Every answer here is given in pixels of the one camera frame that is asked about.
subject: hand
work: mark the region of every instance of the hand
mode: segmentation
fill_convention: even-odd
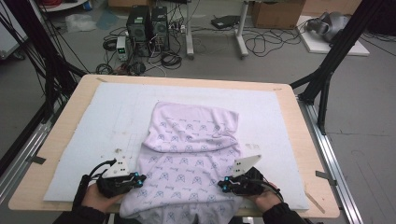
[[[88,187],[87,193],[85,194],[81,205],[91,207],[103,213],[106,213],[107,209],[118,200],[120,200],[123,196],[124,194],[117,195],[112,198],[107,198],[99,192],[98,186],[95,183]]]
[[[253,201],[263,213],[270,210],[274,205],[281,203],[280,199],[270,190],[264,191],[261,195],[252,195],[246,198]]]

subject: patterned cloth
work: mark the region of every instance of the patterned cloth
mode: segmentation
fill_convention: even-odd
[[[156,104],[137,171],[148,178],[124,198],[120,216],[142,223],[228,223],[242,198],[221,192],[241,157],[238,115],[197,105]]]

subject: wooden table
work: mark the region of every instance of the wooden table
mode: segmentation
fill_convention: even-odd
[[[44,202],[50,181],[58,161],[73,136],[78,123],[96,88],[101,82],[134,83],[163,86],[223,88],[235,90],[273,91],[279,101],[283,119],[293,148],[310,209],[299,212],[302,217],[338,217],[340,212],[326,179],[316,177],[315,171],[323,172],[318,153],[306,127],[302,112],[289,85],[272,83],[253,83],[236,81],[217,81],[200,79],[162,78],[162,77],[116,77],[87,75],[78,84],[73,96],[52,128],[46,142],[37,156],[47,159],[44,164],[32,163],[11,200],[13,210],[33,211],[70,211],[71,203]],[[114,205],[111,212],[118,212]],[[240,209],[237,216],[260,217],[258,211]]]

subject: white mat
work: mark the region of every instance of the white mat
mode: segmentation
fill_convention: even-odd
[[[308,209],[273,92],[116,83],[98,87],[61,157],[44,201],[72,202],[81,176],[102,161],[125,157],[133,171],[140,145],[148,135],[152,109],[159,101],[216,106],[239,113],[236,137],[244,155],[262,154],[255,167],[281,188],[292,209]]]
[[[297,25],[300,25],[310,19],[312,19],[312,17],[301,16],[297,22]],[[302,36],[303,42],[306,46],[306,49],[310,53],[325,54],[325,53],[328,53],[331,49],[329,47],[329,43],[324,41],[323,37],[321,35],[317,35],[317,33],[315,33],[315,31],[311,31],[311,32],[306,31],[305,33],[302,33],[301,36]],[[349,51],[349,53],[347,55],[369,56],[370,52],[358,40],[358,41],[356,41],[355,46],[352,47],[352,49]]]

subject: floor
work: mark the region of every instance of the floor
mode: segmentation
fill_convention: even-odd
[[[191,21],[194,25],[210,27],[212,15],[239,13],[240,3],[224,5],[202,0]],[[103,62],[103,37],[111,30],[124,26],[126,20],[114,18],[103,6],[95,7],[90,12],[76,7],[51,16],[54,21],[61,21],[64,16],[83,13],[92,15],[94,21],[100,22],[101,29],[66,33],[64,38],[87,68],[94,71],[96,65]],[[247,27],[251,26],[251,20],[247,18]],[[396,43],[376,39],[370,41],[396,54]],[[332,78],[326,130],[363,222],[396,223],[396,60],[394,55],[364,40],[361,43],[370,51],[370,56],[347,56]],[[72,52],[66,49],[65,44],[63,46],[68,61],[80,66]],[[291,83],[315,71],[325,57],[323,54],[308,53],[304,44],[300,43],[284,45],[263,58],[250,53],[245,60],[240,60],[239,50],[230,33],[194,33],[194,47],[196,55],[193,61],[188,60],[182,50],[180,55],[184,59],[179,69],[165,70],[165,74],[155,68],[145,75]],[[111,65],[119,63],[113,60]],[[33,66],[28,60],[8,59],[0,62],[0,95],[0,156],[3,156],[44,101]],[[2,223],[51,223],[59,216],[55,212],[11,211],[7,208],[11,195],[12,191],[0,205]],[[312,221],[347,223],[343,215],[337,219]],[[255,223],[262,221],[256,218]]]

